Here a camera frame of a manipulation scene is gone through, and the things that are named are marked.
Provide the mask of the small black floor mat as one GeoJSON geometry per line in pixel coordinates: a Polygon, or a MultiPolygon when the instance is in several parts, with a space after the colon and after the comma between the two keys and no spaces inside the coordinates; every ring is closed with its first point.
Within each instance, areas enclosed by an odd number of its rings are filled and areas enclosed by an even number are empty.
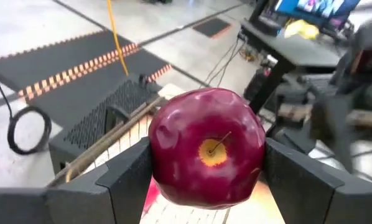
{"type": "Polygon", "coordinates": [[[214,17],[193,26],[192,29],[211,39],[214,39],[224,34],[230,27],[230,23],[214,17]]]}

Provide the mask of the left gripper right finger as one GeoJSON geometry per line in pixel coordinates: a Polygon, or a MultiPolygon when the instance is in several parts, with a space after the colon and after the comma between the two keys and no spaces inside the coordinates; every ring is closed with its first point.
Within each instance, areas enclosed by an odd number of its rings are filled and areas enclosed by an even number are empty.
{"type": "Polygon", "coordinates": [[[270,138],[263,171],[286,224],[372,224],[372,182],[270,138]]]}

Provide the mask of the white round plate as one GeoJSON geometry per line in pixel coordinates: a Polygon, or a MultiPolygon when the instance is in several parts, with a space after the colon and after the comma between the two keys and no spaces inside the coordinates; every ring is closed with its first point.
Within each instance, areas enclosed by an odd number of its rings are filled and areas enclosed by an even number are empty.
{"type": "MultiPolygon", "coordinates": [[[[140,138],[147,136],[147,128],[152,116],[146,115],[129,131],[103,152],[83,174],[125,151],[140,138]]],[[[263,172],[253,189],[250,198],[234,207],[224,210],[204,210],[179,206],[166,200],[160,193],[148,203],[149,209],[142,213],[140,224],[285,224],[264,180],[263,172]]]]}

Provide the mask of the black side desk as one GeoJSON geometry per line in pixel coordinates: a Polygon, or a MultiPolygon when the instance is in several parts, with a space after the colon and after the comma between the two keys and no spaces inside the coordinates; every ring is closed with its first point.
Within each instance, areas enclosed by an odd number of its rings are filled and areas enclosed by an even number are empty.
{"type": "Polygon", "coordinates": [[[261,85],[246,90],[247,94],[254,95],[249,106],[255,113],[258,113],[264,106],[280,84],[284,74],[294,70],[330,73],[334,71],[339,61],[337,54],[320,44],[303,39],[298,35],[288,38],[281,34],[276,37],[267,35],[246,19],[241,21],[241,33],[248,37],[250,46],[262,48],[277,60],[276,65],[261,85]]]}

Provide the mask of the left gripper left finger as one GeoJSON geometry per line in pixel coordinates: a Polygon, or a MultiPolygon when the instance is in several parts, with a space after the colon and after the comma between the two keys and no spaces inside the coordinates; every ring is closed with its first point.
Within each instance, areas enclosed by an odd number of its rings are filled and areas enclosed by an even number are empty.
{"type": "Polygon", "coordinates": [[[151,181],[148,138],[47,191],[54,224],[139,224],[151,181]]]}

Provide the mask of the dark maroon apple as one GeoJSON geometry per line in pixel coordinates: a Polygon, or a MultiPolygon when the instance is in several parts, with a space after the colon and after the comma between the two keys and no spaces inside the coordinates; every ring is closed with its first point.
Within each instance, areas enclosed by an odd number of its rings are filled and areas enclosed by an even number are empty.
{"type": "Polygon", "coordinates": [[[171,98],[148,138],[153,178],[178,205],[217,210],[244,202],[263,167],[265,130],[244,99],[224,88],[171,98]]]}

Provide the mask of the black floor mat striped edges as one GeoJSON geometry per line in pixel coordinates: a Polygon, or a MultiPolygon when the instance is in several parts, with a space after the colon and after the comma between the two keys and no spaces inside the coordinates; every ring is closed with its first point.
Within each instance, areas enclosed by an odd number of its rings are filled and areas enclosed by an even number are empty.
{"type": "Polygon", "coordinates": [[[0,57],[0,81],[72,126],[117,89],[127,75],[113,34],[98,31],[0,57]]]}

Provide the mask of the desk monitor screen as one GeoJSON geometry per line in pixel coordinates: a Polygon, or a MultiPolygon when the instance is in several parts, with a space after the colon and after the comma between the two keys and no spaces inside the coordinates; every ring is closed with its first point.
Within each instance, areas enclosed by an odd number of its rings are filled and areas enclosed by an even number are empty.
{"type": "Polygon", "coordinates": [[[291,17],[324,19],[343,16],[357,7],[361,0],[278,0],[274,10],[291,17]]]}

